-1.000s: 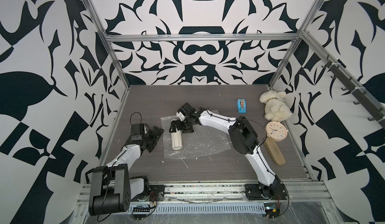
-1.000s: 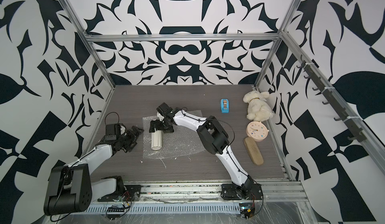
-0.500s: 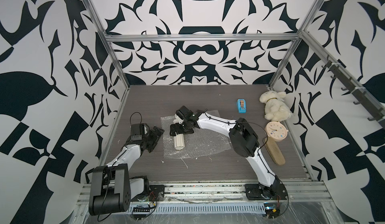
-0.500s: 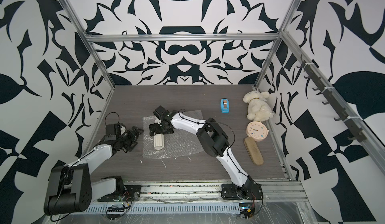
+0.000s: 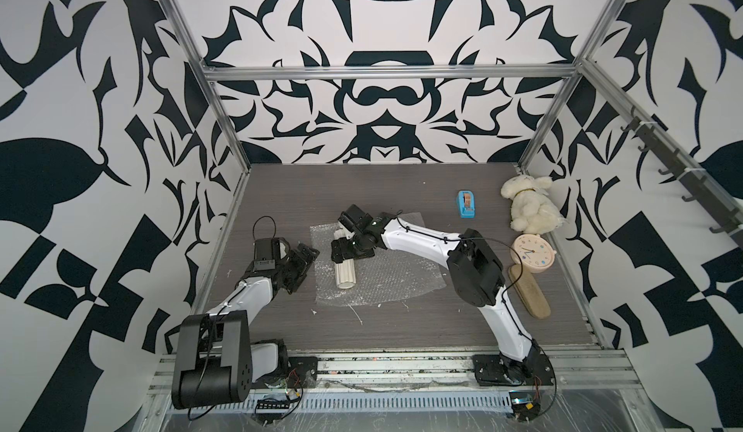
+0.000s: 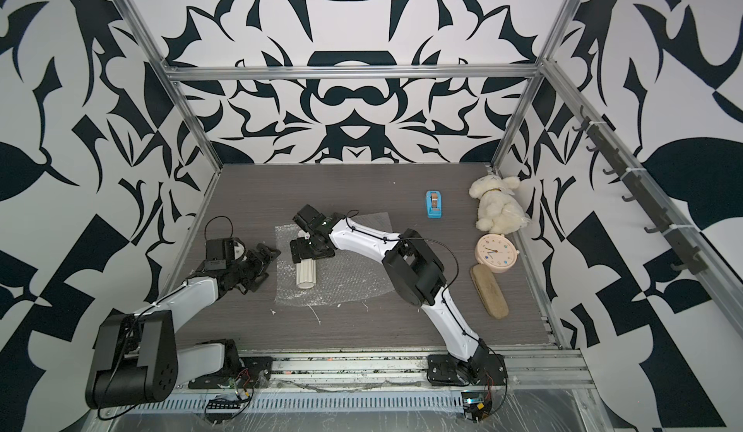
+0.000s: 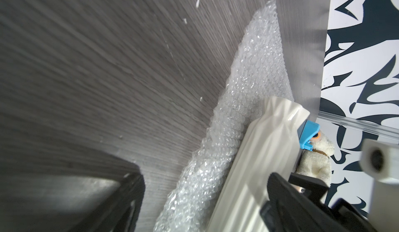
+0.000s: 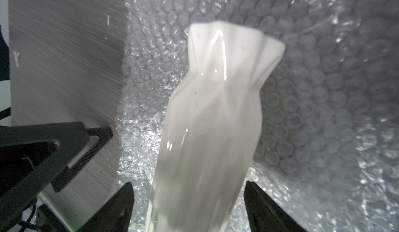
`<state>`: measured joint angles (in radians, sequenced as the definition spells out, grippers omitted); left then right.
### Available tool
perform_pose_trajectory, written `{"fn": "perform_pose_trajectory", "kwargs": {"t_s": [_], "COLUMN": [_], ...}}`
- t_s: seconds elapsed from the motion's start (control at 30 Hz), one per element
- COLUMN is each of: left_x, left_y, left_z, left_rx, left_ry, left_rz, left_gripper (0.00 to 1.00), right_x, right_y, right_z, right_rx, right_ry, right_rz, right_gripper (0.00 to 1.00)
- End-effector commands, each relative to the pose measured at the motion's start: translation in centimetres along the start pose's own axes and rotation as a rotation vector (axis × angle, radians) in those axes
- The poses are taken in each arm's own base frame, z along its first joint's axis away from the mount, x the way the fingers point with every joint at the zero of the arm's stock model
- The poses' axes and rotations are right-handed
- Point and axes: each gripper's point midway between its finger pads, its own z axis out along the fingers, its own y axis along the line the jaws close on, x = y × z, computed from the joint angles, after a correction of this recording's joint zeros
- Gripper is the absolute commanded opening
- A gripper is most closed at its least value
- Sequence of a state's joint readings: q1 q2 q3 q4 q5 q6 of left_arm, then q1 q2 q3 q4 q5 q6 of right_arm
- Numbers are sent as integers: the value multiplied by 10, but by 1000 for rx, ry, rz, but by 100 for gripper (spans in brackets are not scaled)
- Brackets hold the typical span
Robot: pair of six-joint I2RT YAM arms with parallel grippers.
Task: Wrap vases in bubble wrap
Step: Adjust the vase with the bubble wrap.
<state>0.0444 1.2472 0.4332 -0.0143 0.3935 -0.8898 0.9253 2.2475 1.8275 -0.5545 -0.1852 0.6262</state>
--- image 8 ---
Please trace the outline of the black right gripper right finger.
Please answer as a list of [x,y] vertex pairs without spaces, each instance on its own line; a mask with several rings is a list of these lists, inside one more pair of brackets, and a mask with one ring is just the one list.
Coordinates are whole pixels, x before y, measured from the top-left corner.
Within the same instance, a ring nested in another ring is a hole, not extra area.
[[246,182],[244,202],[252,232],[306,232],[255,182]]

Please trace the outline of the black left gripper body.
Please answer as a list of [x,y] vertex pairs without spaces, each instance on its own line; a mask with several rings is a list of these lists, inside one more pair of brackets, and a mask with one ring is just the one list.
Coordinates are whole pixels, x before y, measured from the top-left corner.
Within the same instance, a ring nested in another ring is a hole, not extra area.
[[80,122],[1,127],[1,228],[7,229],[89,142]]

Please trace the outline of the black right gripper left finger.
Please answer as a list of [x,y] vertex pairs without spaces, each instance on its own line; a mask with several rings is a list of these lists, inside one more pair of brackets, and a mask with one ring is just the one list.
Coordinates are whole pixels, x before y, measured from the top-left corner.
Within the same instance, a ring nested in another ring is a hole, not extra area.
[[134,201],[133,186],[128,182],[78,232],[127,232]]

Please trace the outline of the white ceramic vase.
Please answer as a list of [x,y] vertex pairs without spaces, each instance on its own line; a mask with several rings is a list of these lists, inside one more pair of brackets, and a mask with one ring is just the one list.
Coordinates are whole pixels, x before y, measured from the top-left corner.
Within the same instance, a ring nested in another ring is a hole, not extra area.
[[223,21],[194,23],[189,70],[170,96],[147,232],[223,232],[262,128],[260,90],[285,44]]

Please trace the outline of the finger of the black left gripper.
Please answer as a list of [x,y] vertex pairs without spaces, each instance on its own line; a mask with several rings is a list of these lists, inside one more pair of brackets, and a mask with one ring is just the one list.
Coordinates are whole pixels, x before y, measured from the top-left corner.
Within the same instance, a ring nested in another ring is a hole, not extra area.
[[112,139],[113,132],[110,127],[87,128],[88,143],[78,155],[64,168],[64,170],[51,181],[56,193],[62,191],[94,158],[94,156]]

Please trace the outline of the clear bubble wrap sheet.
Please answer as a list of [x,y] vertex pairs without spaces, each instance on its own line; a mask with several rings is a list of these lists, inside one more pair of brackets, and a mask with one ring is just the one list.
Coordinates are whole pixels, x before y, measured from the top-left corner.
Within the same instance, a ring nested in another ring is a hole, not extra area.
[[144,231],[166,105],[188,70],[193,22],[262,30],[286,53],[260,91],[246,178],[310,232],[399,229],[399,0],[125,0],[126,78],[115,185]]

